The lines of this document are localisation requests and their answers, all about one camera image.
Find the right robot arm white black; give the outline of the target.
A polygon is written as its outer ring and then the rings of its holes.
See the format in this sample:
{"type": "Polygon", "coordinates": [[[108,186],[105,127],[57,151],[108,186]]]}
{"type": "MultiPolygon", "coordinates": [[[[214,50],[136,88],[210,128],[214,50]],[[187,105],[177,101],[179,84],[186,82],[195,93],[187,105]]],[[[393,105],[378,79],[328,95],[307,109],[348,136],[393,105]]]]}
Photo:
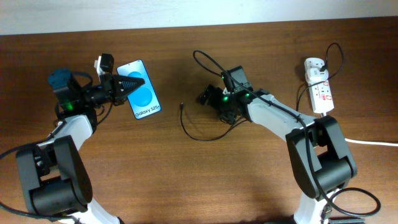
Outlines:
{"type": "Polygon", "coordinates": [[[337,195],[358,173],[337,120],[315,118],[279,102],[266,90],[254,90],[241,66],[221,73],[225,88],[208,85],[200,104],[217,110],[221,121],[236,126],[239,118],[265,127],[287,143],[300,204],[287,223],[333,223],[337,195]]]}

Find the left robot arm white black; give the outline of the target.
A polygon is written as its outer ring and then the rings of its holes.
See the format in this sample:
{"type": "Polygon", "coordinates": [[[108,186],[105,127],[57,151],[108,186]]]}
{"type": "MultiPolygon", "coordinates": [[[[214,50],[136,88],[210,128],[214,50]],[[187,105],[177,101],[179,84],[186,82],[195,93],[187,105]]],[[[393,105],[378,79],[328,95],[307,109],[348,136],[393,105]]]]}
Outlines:
{"type": "Polygon", "coordinates": [[[22,146],[16,154],[22,192],[29,215],[61,223],[121,223],[94,198],[79,149],[96,131],[96,109],[123,104],[141,87],[142,78],[111,73],[99,85],[81,86],[77,73],[54,71],[48,79],[58,99],[57,127],[44,139],[22,146]]]}

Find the blue Galaxy smartphone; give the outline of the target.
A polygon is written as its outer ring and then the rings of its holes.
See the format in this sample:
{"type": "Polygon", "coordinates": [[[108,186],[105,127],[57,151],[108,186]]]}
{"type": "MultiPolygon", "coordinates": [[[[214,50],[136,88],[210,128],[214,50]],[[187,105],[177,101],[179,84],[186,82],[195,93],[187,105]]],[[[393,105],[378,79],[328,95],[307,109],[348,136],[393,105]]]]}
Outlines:
{"type": "Polygon", "coordinates": [[[161,105],[149,78],[144,62],[136,60],[117,68],[119,75],[142,78],[144,84],[128,96],[128,100],[136,119],[142,119],[161,111],[161,105]]]}

